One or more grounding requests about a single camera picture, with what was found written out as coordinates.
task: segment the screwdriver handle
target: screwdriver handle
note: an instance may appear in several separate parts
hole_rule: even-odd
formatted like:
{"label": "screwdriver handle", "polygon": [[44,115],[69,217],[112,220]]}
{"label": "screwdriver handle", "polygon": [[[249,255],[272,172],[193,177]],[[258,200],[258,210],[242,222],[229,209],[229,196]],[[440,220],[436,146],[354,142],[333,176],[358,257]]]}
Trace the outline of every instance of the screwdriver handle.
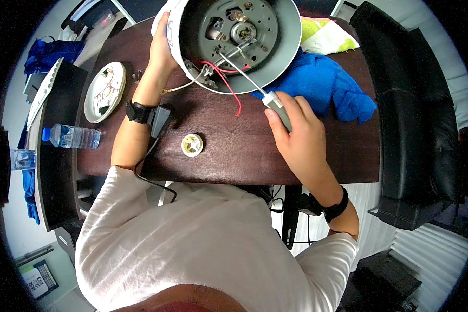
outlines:
{"label": "screwdriver handle", "polygon": [[291,122],[289,121],[288,114],[286,113],[286,109],[282,106],[282,102],[275,94],[275,92],[270,91],[263,99],[262,102],[268,108],[274,109],[274,111],[279,115],[281,118],[282,124],[286,127],[288,132],[291,132]]}

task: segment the person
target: person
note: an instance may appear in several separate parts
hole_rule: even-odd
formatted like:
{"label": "person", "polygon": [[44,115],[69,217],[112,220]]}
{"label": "person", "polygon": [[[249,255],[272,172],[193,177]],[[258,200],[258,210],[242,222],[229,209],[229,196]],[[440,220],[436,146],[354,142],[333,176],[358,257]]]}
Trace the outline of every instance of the person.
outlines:
{"label": "person", "polygon": [[[161,18],[149,65],[132,102],[158,105],[177,68]],[[324,125],[303,97],[278,93],[292,125],[266,109],[278,150],[323,207],[344,198],[326,163]],[[149,185],[132,170],[147,152],[150,126],[125,117],[111,169],[76,243],[81,292],[99,311],[335,311],[358,251],[354,206],[328,237],[296,257],[271,226],[259,197],[232,185],[172,183],[173,203],[148,204]]]}

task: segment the dark wooden table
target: dark wooden table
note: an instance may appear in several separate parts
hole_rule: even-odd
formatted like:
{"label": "dark wooden table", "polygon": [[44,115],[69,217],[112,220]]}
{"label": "dark wooden table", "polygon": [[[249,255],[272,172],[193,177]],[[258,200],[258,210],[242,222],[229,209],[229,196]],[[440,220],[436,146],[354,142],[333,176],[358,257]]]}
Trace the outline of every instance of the dark wooden table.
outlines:
{"label": "dark wooden table", "polygon": [[[302,16],[322,17],[302,12]],[[137,84],[132,73],[144,70],[149,59],[153,19],[138,23],[104,43],[80,100],[83,107],[86,90],[94,75],[106,64],[119,61],[127,71],[123,98],[115,111],[99,124],[89,123],[81,113],[80,126],[103,132],[97,150],[78,151],[78,171],[81,174],[105,176],[111,164],[111,149],[118,127],[125,117],[125,103]],[[353,28],[338,21],[356,37]],[[371,98],[375,98],[369,70],[359,49],[328,55],[347,71]],[[178,69],[167,88],[189,80]],[[169,93],[162,103],[175,107],[174,120],[160,140],[154,157],[144,162],[143,175],[154,180],[245,185],[298,185],[300,182],[287,167],[278,152],[274,137],[263,113],[262,102],[250,94],[239,96],[243,104],[240,116],[231,95],[220,95],[193,84],[181,91]],[[328,117],[320,117],[326,127],[327,161],[340,183],[378,182],[380,138],[378,113],[362,125],[357,121],[341,122],[330,106]],[[182,153],[181,140],[189,133],[200,134],[205,142],[197,157]]]}

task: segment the white radiator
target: white radiator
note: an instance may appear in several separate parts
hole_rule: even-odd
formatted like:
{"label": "white radiator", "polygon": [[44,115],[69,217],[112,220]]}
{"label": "white radiator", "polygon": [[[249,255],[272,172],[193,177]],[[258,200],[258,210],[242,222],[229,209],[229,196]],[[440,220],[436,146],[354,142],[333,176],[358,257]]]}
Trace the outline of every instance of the white radiator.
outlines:
{"label": "white radiator", "polygon": [[438,311],[466,265],[468,239],[432,224],[396,232],[390,255],[422,282],[414,295],[418,312]]}

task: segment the water bottle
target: water bottle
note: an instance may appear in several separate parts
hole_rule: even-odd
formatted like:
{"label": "water bottle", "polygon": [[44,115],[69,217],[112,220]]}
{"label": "water bottle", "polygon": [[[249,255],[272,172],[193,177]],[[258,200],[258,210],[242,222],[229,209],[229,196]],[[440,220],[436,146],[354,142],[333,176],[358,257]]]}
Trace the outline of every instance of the water bottle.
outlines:
{"label": "water bottle", "polygon": [[43,128],[42,133],[42,140],[50,141],[55,147],[96,149],[100,139],[100,131],[58,123],[52,128]]}
{"label": "water bottle", "polygon": [[10,150],[10,169],[26,170],[36,168],[36,151],[28,149]]}

